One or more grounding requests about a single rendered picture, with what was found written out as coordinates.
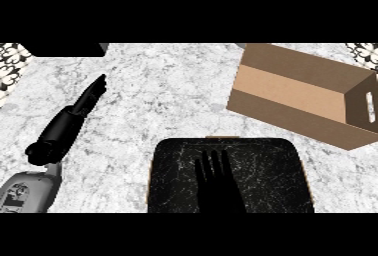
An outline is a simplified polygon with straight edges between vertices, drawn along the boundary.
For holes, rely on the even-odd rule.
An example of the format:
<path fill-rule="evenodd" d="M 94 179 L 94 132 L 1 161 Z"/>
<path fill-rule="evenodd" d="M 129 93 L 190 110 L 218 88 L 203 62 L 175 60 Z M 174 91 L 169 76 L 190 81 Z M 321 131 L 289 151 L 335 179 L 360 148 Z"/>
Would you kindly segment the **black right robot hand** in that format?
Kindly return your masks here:
<path fill-rule="evenodd" d="M 211 154 L 202 152 L 202 158 L 194 160 L 194 175 L 197 183 L 197 207 L 206 214 L 246 213 L 244 204 L 233 179 L 227 152 Z"/>

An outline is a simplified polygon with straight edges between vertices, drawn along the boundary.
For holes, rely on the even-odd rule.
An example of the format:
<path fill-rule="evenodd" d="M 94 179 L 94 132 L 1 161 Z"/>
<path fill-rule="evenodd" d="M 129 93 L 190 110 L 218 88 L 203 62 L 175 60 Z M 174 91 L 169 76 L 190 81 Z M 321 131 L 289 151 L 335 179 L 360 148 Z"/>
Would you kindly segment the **black marbled tray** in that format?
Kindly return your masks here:
<path fill-rule="evenodd" d="M 280 138 L 168 138 L 153 152 L 147 211 L 196 213 L 194 165 L 212 154 L 228 158 L 249 213 L 311 213 L 311 193 L 296 149 Z"/>

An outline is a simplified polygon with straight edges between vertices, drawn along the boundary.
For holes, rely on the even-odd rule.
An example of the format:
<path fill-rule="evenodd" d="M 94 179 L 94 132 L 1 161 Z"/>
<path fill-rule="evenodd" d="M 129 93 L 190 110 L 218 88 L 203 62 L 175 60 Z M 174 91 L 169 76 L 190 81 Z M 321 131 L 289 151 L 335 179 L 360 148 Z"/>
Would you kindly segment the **brown cardboard box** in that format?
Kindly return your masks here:
<path fill-rule="evenodd" d="M 376 73 L 280 46 L 249 43 L 227 109 L 352 150 L 378 142 Z"/>

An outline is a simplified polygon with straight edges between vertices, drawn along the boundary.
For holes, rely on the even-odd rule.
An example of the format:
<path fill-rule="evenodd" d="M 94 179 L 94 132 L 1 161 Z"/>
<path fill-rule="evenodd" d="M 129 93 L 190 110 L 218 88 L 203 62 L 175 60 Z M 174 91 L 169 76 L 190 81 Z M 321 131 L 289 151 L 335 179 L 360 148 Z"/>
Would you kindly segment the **black appliance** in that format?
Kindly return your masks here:
<path fill-rule="evenodd" d="M 36 57 L 103 57 L 107 43 L 22 43 Z"/>

